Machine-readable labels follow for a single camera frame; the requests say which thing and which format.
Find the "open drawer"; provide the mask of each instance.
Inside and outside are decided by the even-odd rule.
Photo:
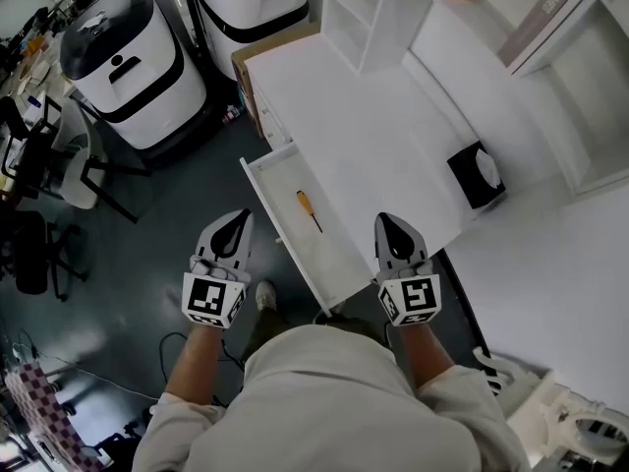
[[[286,249],[321,308],[330,308],[370,284],[372,273],[295,144],[248,164],[240,160]],[[321,226],[300,205],[304,191]]]

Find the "beige shirt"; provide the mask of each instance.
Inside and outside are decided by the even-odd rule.
[[[481,372],[453,367],[417,396],[393,354],[306,325],[251,357],[227,410],[164,393],[134,472],[530,470]]]

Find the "robot lid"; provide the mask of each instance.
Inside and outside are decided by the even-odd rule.
[[[66,30],[60,64],[71,80],[87,77],[146,28],[153,0],[96,0]]]

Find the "cardboard box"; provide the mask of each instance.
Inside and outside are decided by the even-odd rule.
[[[280,33],[276,33],[274,35],[268,36],[267,38],[263,38],[262,40],[248,45],[243,49],[237,50],[232,53],[232,65],[234,66],[234,72],[236,72],[236,79],[238,81],[238,86],[241,89],[241,93],[245,99],[245,106],[247,107],[247,112],[249,113],[249,117],[256,126],[257,133],[260,138],[264,138],[264,134],[262,132],[262,127],[259,123],[259,118],[257,117],[257,108],[256,102],[254,101],[254,90],[252,89],[252,81],[249,78],[249,72],[247,71],[247,65],[245,65],[245,61],[254,56],[258,56],[262,52],[269,51],[274,49],[275,47],[279,47],[280,45],[284,45],[286,43],[294,42],[295,40],[299,40],[300,38],[305,38],[310,35],[315,35],[319,33],[321,30],[321,23],[315,22],[310,23],[309,25],[302,25],[299,27],[293,27],[290,29],[286,29],[285,31],[281,31]]]

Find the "pants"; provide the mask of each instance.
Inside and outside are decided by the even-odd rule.
[[[351,332],[355,334],[364,335],[369,339],[373,339],[378,344],[388,347],[386,343],[380,337],[375,327],[361,319],[348,319],[342,315],[333,315],[331,318],[323,317],[321,321],[317,321],[321,326],[333,326]],[[247,362],[249,357],[256,353],[264,344],[270,341],[273,337],[294,328],[294,325],[288,324],[284,318],[275,310],[270,308],[264,308],[259,312],[254,331],[249,339],[249,343],[245,348],[243,354],[243,360]]]

